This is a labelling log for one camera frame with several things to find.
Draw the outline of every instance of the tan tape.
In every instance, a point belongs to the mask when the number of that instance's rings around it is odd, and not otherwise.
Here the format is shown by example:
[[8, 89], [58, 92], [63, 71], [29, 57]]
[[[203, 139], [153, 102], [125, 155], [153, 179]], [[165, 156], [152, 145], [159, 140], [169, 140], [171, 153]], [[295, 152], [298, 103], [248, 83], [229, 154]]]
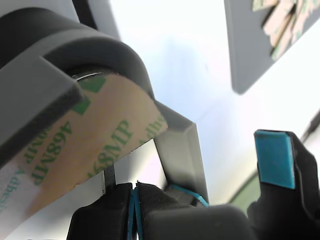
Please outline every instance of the tan tape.
[[125, 77], [79, 84], [86, 99], [0, 170], [0, 240], [168, 127], [149, 95]]
[[272, 35], [277, 29], [279, 29], [287, 17], [287, 15], [290, 13], [294, 6], [294, 3], [287, 2], [287, 1], [281, 1], [279, 4], [275, 7], [273, 12], [271, 13], [270, 17], [266, 21], [266, 23], [263, 26], [263, 30], [266, 35]]
[[253, 0], [252, 10], [258, 11], [277, 5], [278, 0]]

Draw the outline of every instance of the blue tab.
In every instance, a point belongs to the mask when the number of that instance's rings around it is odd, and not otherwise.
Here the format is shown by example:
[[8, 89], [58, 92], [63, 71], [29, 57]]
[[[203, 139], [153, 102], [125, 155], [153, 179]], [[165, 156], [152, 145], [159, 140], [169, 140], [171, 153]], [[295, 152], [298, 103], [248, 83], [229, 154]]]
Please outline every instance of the blue tab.
[[285, 132], [263, 130], [256, 131], [254, 137], [261, 182], [295, 189], [290, 137]]

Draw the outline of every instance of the black fabric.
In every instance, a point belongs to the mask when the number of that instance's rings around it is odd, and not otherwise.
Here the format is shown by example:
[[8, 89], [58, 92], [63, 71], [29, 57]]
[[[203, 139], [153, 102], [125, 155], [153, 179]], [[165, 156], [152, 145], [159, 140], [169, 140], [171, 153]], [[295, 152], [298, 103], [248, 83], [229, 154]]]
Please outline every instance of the black fabric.
[[67, 240], [125, 240], [131, 183], [119, 184], [93, 204], [79, 208], [72, 216]]
[[146, 238], [146, 232], [148, 231], [148, 221], [146, 219], [150, 214], [162, 210], [193, 208], [189, 204], [178, 202], [174, 197], [169, 196], [155, 185], [138, 182], [137, 189], [144, 240], [152, 240]]
[[194, 196], [180, 191], [178, 189], [175, 189], [171, 186], [168, 186], [164, 191], [167, 195], [175, 198], [178, 202], [182, 204], [192, 205], [193, 201], [195, 200]]

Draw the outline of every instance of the white wall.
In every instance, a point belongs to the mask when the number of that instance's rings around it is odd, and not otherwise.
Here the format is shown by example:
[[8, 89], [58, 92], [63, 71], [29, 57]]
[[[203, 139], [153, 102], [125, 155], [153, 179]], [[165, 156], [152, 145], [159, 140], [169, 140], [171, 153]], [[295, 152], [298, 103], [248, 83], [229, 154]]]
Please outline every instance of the white wall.
[[211, 204], [227, 202], [256, 170], [255, 130], [300, 136], [320, 108], [320, 22], [239, 96], [231, 88], [224, 1], [110, 2], [155, 98], [197, 124]]

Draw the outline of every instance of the gray panel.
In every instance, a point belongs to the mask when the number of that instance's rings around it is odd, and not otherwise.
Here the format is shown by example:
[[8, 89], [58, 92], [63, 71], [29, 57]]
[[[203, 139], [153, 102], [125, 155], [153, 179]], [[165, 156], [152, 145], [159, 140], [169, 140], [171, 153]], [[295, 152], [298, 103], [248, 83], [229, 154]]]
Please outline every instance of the gray panel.
[[159, 102], [157, 106], [168, 123], [167, 131], [154, 138], [168, 183], [198, 193], [209, 202], [196, 124]]
[[[271, 8], [253, 12], [252, 2], [224, 0], [232, 87], [239, 94], [247, 91], [275, 63], [271, 58], [273, 47], [262, 29]], [[320, 8], [314, 10], [306, 20], [303, 32], [319, 17]]]

